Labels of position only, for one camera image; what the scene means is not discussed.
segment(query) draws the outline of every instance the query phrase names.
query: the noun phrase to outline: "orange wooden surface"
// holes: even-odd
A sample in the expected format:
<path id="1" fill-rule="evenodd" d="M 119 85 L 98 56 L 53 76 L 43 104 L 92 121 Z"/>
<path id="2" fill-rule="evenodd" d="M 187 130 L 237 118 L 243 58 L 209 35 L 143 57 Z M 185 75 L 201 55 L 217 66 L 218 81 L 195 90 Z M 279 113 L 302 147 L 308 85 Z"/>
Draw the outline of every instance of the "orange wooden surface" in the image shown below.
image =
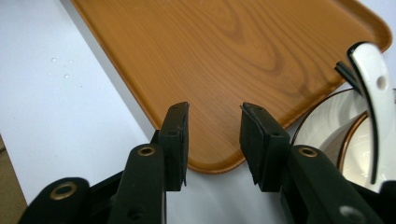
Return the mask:
<path id="1" fill-rule="evenodd" d="M 343 79 L 333 71 L 358 41 L 391 43 L 389 28 L 354 0 L 73 0 L 156 128 L 188 101 L 192 170 L 244 161 L 243 102 L 288 127 Z"/>

